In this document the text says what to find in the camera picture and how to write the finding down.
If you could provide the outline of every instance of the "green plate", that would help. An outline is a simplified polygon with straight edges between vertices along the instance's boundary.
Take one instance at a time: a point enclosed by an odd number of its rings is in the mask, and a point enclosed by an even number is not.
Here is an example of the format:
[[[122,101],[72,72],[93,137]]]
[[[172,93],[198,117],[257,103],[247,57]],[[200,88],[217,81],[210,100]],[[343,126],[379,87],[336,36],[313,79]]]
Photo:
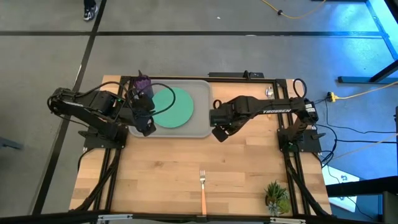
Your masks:
[[[172,88],[175,93],[174,105],[154,116],[154,121],[164,128],[176,128],[185,124],[193,114],[193,100],[188,92],[181,88]],[[155,111],[165,109],[173,102],[173,93],[165,88],[160,90],[152,98],[155,104]]]

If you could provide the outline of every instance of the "person's foot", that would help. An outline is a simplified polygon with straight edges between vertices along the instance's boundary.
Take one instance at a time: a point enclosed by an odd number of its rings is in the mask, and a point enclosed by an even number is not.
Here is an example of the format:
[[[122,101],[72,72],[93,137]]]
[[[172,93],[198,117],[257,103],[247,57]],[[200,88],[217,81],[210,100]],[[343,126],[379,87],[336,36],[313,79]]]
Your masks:
[[[95,5],[94,7],[92,7],[91,9],[85,9],[85,15],[83,17],[83,19],[85,21],[91,21],[95,18],[95,14],[98,12],[98,7],[97,5]]]

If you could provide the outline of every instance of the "wooden tabletop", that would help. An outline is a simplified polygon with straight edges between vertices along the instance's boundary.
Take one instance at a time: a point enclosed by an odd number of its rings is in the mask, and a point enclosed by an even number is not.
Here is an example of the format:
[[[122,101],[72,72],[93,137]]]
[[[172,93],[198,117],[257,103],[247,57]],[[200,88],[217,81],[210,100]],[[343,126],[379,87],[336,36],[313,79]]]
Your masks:
[[[103,82],[107,81],[118,82],[120,76],[104,76]],[[292,80],[287,83],[289,96],[295,96]],[[265,90],[270,86],[213,82],[210,85],[213,99],[221,101],[238,95],[265,99]],[[118,86],[107,85],[102,90],[117,93]],[[256,116],[223,143],[213,135],[182,139],[137,138],[129,134],[121,153],[111,211],[200,214],[199,170],[205,169],[209,215],[269,215],[264,188],[275,180],[287,187],[285,164],[277,142],[278,127],[277,115],[267,114]],[[82,159],[70,208],[79,206],[97,184],[103,156],[104,149],[95,149]],[[319,161],[307,153],[301,153],[301,161],[307,188],[322,208],[331,213]],[[295,192],[298,210],[303,213],[297,186]]]

